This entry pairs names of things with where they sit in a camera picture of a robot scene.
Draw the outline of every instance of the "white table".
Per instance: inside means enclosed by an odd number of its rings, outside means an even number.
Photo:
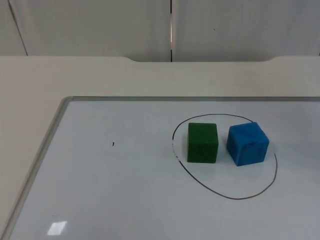
[[[140,63],[122,57],[0,57],[0,227],[68,96],[318,97],[320,58]]]

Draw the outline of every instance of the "blue cube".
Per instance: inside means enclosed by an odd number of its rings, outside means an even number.
[[[229,128],[226,149],[237,166],[263,162],[268,145],[269,139],[256,122]]]

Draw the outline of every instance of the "black circle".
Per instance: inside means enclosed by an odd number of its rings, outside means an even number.
[[[275,180],[276,180],[276,177],[277,177],[277,172],[278,172],[278,159],[277,159],[277,156],[276,154],[274,153],[274,159],[275,159],[275,171],[274,171],[274,177],[273,177],[273,180],[271,181],[271,183],[266,187],[264,188],[262,191],[254,194],[254,195],[251,195],[251,196],[246,196],[246,197],[231,197],[231,196],[226,196],[226,195],[223,195],[222,193],[219,193],[215,190],[213,190],[212,188],[208,187],[207,185],[205,185],[204,183],[202,183],[201,181],[199,181],[195,176],[192,175],[191,172],[189,172],[189,170],[186,168],[186,166],[180,161],[178,155],[176,154],[175,152],[175,146],[174,146],[174,139],[175,139],[175,134],[176,134],[176,131],[178,130],[178,128],[184,124],[185,122],[191,120],[191,119],[195,119],[195,118],[200,118],[200,117],[205,117],[205,116],[217,116],[217,115],[220,115],[220,116],[232,116],[232,117],[236,117],[236,118],[242,118],[242,119],[245,119],[245,120],[248,120],[249,122],[253,123],[254,121],[250,120],[249,118],[246,118],[244,116],[239,116],[239,115],[234,115],[234,114],[227,114],[227,113],[208,113],[208,114],[202,114],[202,115],[198,115],[198,116],[193,116],[193,117],[190,117],[182,122],[180,122],[178,124],[178,126],[176,126],[176,128],[174,129],[173,131],[173,134],[172,134],[172,151],[173,151],[173,154],[175,156],[175,158],[179,161],[179,163],[181,164],[181,166],[183,167],[183,169],[194,179],[196,180],[200,185],[202,185],[203,187],[205,187],[206,189],[208,189],[209,191],[221,196],[221,197],[224,197],[226,199],[231,199],[231,200],[245,200],[245,199],[252,199],[256,196],[259,196],[260,194],[264,193],[272,184],[274,184]]]

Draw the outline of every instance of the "foam block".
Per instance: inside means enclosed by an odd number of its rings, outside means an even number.
[[[190,163],[215,163],[218,152],[218,133],[215,123],[189,123],[188,157]]]
[[[256,122],[229,128],[226,149],[237,166],[263,162],[268,145],[269,139]]]

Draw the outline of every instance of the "whiteboard frame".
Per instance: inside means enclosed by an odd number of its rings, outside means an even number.
[[[20,212],[23,209],[24,203],[28,197],[37,173],[42,165],[42,162],[46,156],[47,150],[51,144],[51,141],[58,129],[59,123],[63,118],[67,107],[70,102],[116,102],[116,101],[127,101],[127,102],[320,102],[320,97],[170,97],[170,96],[68,96],[61,100],[60,105],[52,119],[50,126],[41,142],[41,145],[36,153],[36,156],[31,164],[31,168],[28,171],[25,181],[23,182],[21,194],[19,195],[14,209],[7,221],[4,228],[3,234],[0,240],[9,240],[14,227],[19,218]]]

